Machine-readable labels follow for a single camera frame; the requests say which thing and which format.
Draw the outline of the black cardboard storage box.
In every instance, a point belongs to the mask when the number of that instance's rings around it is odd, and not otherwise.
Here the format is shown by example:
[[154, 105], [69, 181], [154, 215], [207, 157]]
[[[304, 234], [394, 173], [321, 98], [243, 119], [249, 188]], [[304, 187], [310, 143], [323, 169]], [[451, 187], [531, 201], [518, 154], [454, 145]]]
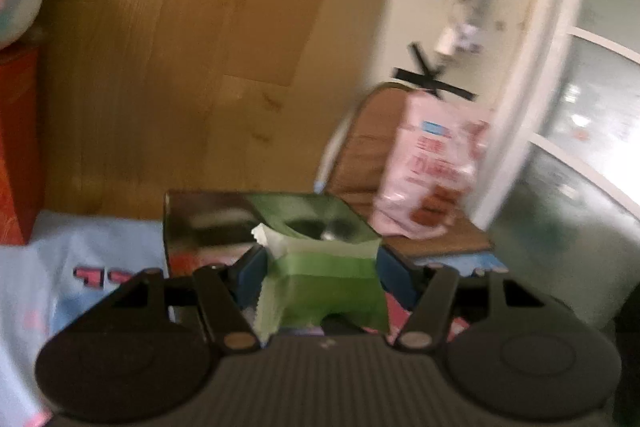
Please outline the black cardboard storage box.
[[[374, 232], [346, 202], [328, 194], [172, 191], [165, 196], [163, 223], [170, 274], [233, 265], [258, 245], [252, 230], [262, 223], [311, 239], [355, 242], [358, 235]], [[257, 300], [245, 309], [253, 325]]]

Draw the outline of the large pink snack bag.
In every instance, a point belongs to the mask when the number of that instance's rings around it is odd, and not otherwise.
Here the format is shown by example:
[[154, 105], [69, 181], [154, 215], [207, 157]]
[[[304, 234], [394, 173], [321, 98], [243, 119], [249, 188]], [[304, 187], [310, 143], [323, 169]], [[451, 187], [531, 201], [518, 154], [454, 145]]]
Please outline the large pink snack bag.
[[446, 234], [476, 184], [491, 113], [476, 103], [408, 95], [373, 202], [369, 225], [382, 236]]

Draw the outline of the brown chair cushion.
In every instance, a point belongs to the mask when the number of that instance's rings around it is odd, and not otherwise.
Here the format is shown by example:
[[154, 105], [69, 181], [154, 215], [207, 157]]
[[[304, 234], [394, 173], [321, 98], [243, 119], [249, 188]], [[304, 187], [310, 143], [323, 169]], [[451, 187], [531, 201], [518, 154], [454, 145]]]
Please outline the brown chair cushion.
[[372, 89], [335, 132], [318, 191], [352, 207], [385, 246], [408, 258], [488, 251], [466, 215], [487, 148], [491, 113], [405, 82]]

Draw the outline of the Peppa Pig bed sheet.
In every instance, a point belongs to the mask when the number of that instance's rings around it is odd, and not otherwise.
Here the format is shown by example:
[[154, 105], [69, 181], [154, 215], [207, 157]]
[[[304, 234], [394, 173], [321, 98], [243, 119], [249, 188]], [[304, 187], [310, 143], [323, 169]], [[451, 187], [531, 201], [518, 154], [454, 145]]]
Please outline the Peppa Pig bed sheet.
[[2, 425], [41, 426], [49, 419], [34, 364], [50, 336], [129, 275], [165, 265], [158, 221], [43, 211], [27, 245], [2, 247]]

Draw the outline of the wooden headboard panel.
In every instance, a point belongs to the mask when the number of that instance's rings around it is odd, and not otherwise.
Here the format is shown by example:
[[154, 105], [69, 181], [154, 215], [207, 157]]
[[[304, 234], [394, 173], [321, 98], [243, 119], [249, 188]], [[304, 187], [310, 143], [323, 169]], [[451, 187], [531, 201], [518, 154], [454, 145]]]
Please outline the wooden headboard panel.
[[46, 206], [156, 219], [172, 188], [308, 192], [385, 0], [46, 0]]

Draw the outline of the red gift bag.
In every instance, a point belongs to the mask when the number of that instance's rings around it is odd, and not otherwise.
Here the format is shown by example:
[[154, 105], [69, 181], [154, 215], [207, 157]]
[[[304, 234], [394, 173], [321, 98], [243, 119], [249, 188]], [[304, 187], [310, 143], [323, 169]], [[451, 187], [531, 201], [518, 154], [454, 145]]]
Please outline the red gift bag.
[[34, 44], [1, 51], [1, 244], [29, 242], [43, 205], [38, 120], [38, 57]]

